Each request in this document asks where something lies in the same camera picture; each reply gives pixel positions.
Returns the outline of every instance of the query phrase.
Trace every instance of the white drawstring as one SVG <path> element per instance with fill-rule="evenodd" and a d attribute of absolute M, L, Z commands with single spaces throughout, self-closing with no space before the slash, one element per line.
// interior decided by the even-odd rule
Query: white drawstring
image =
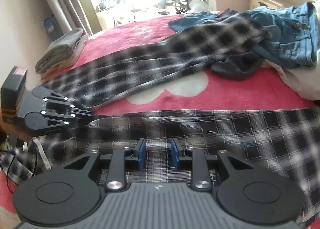
<path fill-rule="evenodd" d="M 50 165 L 50 163 L 48 161 L 47 156 L 44 153 L 44 150 L 42 148 L 42 144 L 40 143 L 40 141 L 36 137 L 33 137 L 32 141 L 37 145 L 37 147 L 39 149 L 40 157 L 41 157 L 41 159 L 42 159 L 42 161 L 43 161 L 43 163 L 45 165 L 45 168 L 47 170 L 50 170 L 51 169 L 51 165 Z"/>

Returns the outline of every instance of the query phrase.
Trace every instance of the folded gray blanket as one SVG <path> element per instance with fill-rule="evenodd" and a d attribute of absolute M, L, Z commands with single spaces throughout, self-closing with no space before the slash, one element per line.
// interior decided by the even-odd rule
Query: folded gray blanket
<path fill-rule="evenodd" d="M 51 43 L 43 57 L 37 62 L 36 73 L 45 73 L 52 65 L 70 58 L 82 33 L 82 28 L 75 28 Z"/>

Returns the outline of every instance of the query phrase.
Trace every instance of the pink blanket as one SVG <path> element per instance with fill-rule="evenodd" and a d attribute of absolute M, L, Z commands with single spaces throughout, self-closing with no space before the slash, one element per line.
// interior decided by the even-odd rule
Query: pink blanket
<path fill-rule="evenodd" d="M 99 32 L 89 38 L 76 65 L 55 76 L 118 50 L 158 42 L 174 33 L 168 22 L 179 17 L 181 15 L 165 16 Z M 313 106 L 313 102 L 300 98 L 287 87 L 274 69 L 261 68 L 244 81 L 223 79 L 205 70 L 105 105 L 96 113 L 114 115 L 164 109 L 276 110 Z"/>

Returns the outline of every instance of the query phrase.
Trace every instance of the person's arm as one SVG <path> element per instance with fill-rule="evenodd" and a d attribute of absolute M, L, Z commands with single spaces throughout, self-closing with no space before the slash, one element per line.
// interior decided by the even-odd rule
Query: person's arm
<path fill-rule="evenodd" d="M 30 141 L 32 139 L 32 136 L 28 135 L 26 132 L 23 132 L 21 128 L 16 127 L 13 124 L 7 124 L 2 119 L 2 112 L 0 108 L 0 136 L 3 134 L 7 134 L 10 132 L 14 132 L 19 136 L 19 139 L 22 141 Z"/>

